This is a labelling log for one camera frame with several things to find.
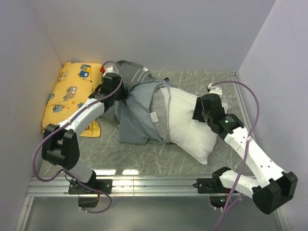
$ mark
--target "yellow fabric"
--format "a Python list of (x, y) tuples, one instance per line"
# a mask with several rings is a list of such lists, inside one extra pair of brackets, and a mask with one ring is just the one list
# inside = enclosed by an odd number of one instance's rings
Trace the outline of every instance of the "yellow fabric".
[[(101, 65), (66, 63), (47, 103), (42, 126), (59, 124), (81, 107), (94, 89), (101, 83)], [(99, 137), (101, 129), (94, 120), (81, 136)]]

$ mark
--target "white label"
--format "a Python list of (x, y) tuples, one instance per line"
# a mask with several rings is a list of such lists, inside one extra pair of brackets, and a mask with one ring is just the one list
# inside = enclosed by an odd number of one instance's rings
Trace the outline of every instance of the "white label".
[(156, 112), (150, 113), (150, 116), (151, 116), (151, 119), (152, 119), (153, 123), (158, 122), (158, 117), (157, 117), (157, 113)]

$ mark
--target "gray marble surface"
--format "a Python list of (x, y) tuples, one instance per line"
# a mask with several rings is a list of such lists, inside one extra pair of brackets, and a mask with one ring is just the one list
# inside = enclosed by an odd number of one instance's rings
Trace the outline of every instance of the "gray marble surface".
[[(174, 87), (202, 96), (209, 83), (232, 80), (229, 72), (205, 71), (153, 71), (159, 79), (170, 78)], [(228, 112), (236, 114), (242, 121), (243, 115), (232, 84), (222, 84), (222, 102), (228, 104)], [(200, 164), (176, 144), (162, 144), (149, 141), (144, 145), (118, 143), (118, 128), (111, 122), (99, 118), (101, 136), (79, 138), (80, 158), (90, 168), (100, 170), (100, 175), (203, 175), (210, 176), (217, 169), (227, 166), (233, 170), (241, 167), (239, 155), (217, 137), (213, 152), (208, 156), (207, 165)], [(40, 174), (51, 176), (58, 167), (44, 161)], [(251, 175), (246, 167), (245, 175)]]

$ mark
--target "purple cable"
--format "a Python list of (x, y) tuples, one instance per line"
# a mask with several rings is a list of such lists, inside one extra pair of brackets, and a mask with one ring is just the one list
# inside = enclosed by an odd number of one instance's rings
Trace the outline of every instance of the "purple cable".
[[(217, 82), (217, 83), (214, 83), (212, 86), (215, 86), (215, 85), (218, 85), (218, 84), (222, 84), (222, 83), (236, 83), (236, 84), (239, 84), (239, 85), (242, 85), (243, 87), (245, 87), (247, 90), (250, 91), (250, 93), (253, 95), (255, 101), (256, 101), (256, 104), (257, 104), (257, 115), (256, 115), (256, 119), (254, 121), (254, 124), (252, 125), (251, 129), (249, 130), (248, 132), (248, 136), (247, 137), (250, 137), (252, 132), (254, 131), (256, 125), (257, 125), (257, 122), (258, 122), (258, 119), (259, 119), (259, 114), (260, 114), (260, 105), (259, 105), (259, 101), (257, 99), (257, 96), (255, 95), (255, 93), (247, 86), (245, 85), (244, 83), (241, 83), (241, 82), (238, 82), (238, 81), (233, 81), (233, 80), (227, 80), (227, 81), (221, 81), (221, 82)], [(245, 153), (244, 153), (244, 158), (243, 158), (243, 164), (242, 164), (242, 167), (241, 167), (241, 170), (240, 172), (237, 174), (237, 177), (234, 181), (234, 184), (231, 188), (231, 191), (229, 193), (229, 196), (228, 196), (228, 199), (226, 201), (226, 206), (223, 208), (222, 210), (222, 213), (215, 225), (215, 229), (214, 231), (217, 231), (219, 226), (221, 225), (221, 222), (224, 218), (224, 216), (226, 215), (227, 211), (229, 210), (229, 208), (233, 207), (238, 201), (240, 201), (240, 197), (242, 197), (242, 195), (239, 196), (239, 198), (237, 198), (230, 206), (228, 206), (230, 204), (230, 201), (231, 201), (231, 198), (232, 198), (232, 195), (233, 195), (233, 192), (235, 190), (235, 187), (243, 173), (243, 169), (245, 167), (245, 163), (246, 163), (246, 160), (247, 160), (247, 156), (248, 156), (248, 148), (249, 148), (249, 141), (246, 142), (246, 145), (245, 145)]]
[[(119, 70), (119, 75), (120, 75), (120, 77), (121, 77), (120, 83), (119, 83), (119, 85), (117, 86), (117, 88), (116, 88), (113, 92), (111, 92), (109, 95), (106, 95), (106, 96), (104, 96), (104, 97), (102, 97), (102, 98), (100, 98), (100, 99), (98, 99), (98, 100), (96, 100), (96, 101), (90, 103), (90, 104), (89, 104), (89, 107), (91, 107), (92, 105), (94, 105), (94, 104), (96, 104), (96, 103), (98, 103), (98, 102), (101, 102), (101, 101), (103, 101), (103, 100), (105, 100), (105, 99), (108, 99), (108, 98), (110, 98), (111, 96), (113, 96), (113, 95), (120, 89), (120, 87), (121, 87), (121, 85), (122, 85), (122, 83), (123, 83), (122, 71), (121, 71), (121, 68), (120, 68), (119, 64), (117, 64), (117, 63), (114, 62), (114, 61), (107, 61), (107, 62), (105, 62), (105, 63), (102, 65), (102, 67), (104, 67), (104, 66), (105, 66), (106, 64), (108, 64), (108, 63), (113, 63), (113, 64), (115, 64), (115, 65), (117, 66), (117, 68), (118, 68), (118, 70)], [(73, 121), (74, 121), (81, 113), (83, 113), (86, 109), (87, 109), (87, 107), (84, 107), (84, 108), (82, 108), (81, 110), (78, 110), (78, 112), (76, 113), (76, 115), (74, 115), (74, 116), (72, 117), (71, 122), (73, 122)], [(66, 123), (66, 124), (64, 124), (62, 127), (59, 127), (57, 130), (53, 131), (51, 134), (49, 134), (48, 136), (46, 136), (46, 137), (39, 143), (39, 145), (37, 146), (37, 148), (35, 149), (34, 154), (33, 154), (33, 157), (32, 157), (32, 171), (33, 171), (34, 176), (35, 176), (38, 180), (40, 180), (40, 181), (42, 181), (42, 182), (49, 182), (49, 181), (52, 181), (53, 179), (55, 179), (55, 178), (56, 178), (61, 172), (63, 172), (63, 171), (65, 171), (65, 173), (66, 173), (67, 175), (69, 175), (70, 177), (75, 178), (72, 174), (70, 174), (69, 172), (67, 172), (65, 169), (62, 168), (62, 169), (60, 169), (53, 177), (51, 177), (50, 179), (44, 179), (44, 178), (41, 178), (41, 177), (39, 176), (39, 174), (37, 173), (36, 168), (35, 168), (35, 160), (36, 160), (37, 155), (38, 155), (38, 153), (39, 153), (39, 149), (43, 146), (43, 144), (44, 144), (50, 137), (52, 137), (53, 135), (55, 135), (56, 133), (58, 133), (58, 132), (61, 131), (62, 129), (66, 128), (68, 125), (69, 125), (69, 123)], [(85, 188), (87, 188), (87, 189), (89, 189), (89, 190), (91, 190), (91, 191), (94, 191), (94, 192), (96, 192), (96, 193), (106, 195), (106, 196), (109, 198), (109, 200), (110, 200), (110, 204), (109, 204), (109, 206), (108, 206), (106, 209), (103, 209), (103, 210), (101, 210), (101, 211), (96, 211), (96, 212), (90, 212), (90, 211), (88, 211), (89, 213), (99, 213), (99, 212), (103, 212), (103, 211), (106, 211), (106, 210), (111, 206), (112, 199), (111, 199), (111, 197), (110, 197), (109, 195), (105, 194), (105, 193), (102, 192), (102, 191), (99, 191), (99, 190), (96, 190), (96, 189), (92, 189), (92, 188), (90, 188), (90, 187), (84, 185), (82, 182), (80, 182), (80, 181), (78, 181), (78, 180), (77, 180), (77, 182), (80, 183), (80, 185), (81, 185), (82, 187), (85, 187)]]

